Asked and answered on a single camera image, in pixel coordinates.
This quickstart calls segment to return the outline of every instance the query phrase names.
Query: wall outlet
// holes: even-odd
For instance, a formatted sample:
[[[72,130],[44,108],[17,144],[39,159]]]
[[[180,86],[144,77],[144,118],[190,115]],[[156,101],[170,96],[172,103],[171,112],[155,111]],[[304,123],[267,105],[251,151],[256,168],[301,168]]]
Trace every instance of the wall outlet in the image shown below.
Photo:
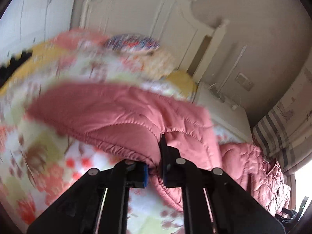
[[[255,86],[255,84],[250,81],[247,76],[245,76],[243,73],[239,73],[237,77],[235,78],[235,81],[241,85],[246,91],[250,91],[252,87]]]

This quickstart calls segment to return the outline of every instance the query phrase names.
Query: wall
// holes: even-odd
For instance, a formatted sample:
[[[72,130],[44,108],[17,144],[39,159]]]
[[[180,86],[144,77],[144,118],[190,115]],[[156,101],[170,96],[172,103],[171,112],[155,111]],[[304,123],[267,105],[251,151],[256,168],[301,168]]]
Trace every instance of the wall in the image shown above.
[[[83,0],[76,0],[72,26],[79,25]],[[197,0],[194,16],[217,26],[230,20],[227,34],[203,81],[221,83],[242,47],[248,48],[223,88],[246,109],[251,125],[281,98],[299,73],[312,44],[312,21],[299,0]],[[234,78],[243,72],[254,88],[247,92]]]

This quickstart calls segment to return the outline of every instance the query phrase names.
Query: curtain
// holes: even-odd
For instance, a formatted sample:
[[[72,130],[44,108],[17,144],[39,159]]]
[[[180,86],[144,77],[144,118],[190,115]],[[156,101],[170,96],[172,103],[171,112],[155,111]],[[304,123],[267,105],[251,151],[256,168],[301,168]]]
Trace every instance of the curtain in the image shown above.
[[[291,87],[252,133],[265,158],[277,159],[287,176],[312,160],[312,52]]]

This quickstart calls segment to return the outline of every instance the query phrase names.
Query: headboard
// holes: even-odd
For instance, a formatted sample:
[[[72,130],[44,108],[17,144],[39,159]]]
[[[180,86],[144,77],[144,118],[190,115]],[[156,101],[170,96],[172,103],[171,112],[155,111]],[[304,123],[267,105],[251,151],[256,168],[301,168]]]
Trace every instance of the headboard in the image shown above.
[[[151,36],[175,56],[179,69],[196,66],[192,76],[199,82],[224,37],[228,20],[216,29],[199,22],[191,13],[193,1],[85,0],[80,27],[107,34]],[[206,37],[209,44],[202,51]]]

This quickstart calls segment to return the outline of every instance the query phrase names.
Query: pillow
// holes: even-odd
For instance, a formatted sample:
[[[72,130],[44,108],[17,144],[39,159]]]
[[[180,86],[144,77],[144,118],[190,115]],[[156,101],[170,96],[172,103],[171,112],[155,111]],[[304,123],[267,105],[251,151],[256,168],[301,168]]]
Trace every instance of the pillow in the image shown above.
[[[121,61],[125,66],[126,63],[141,64],[141,71],[149,80],[159,80],[177,68],[175,58],[163,47],[148,55],[122,54]]]
[[[52,43],[68,50],[86,49],[93,46],[102,46],[110,37],[100,32],[74,28],[57,35]]]
[[[121,34],[107,40],[104,47],[131,54],[147,54],[157,50],[159,43],[151,37],[140,34]]]

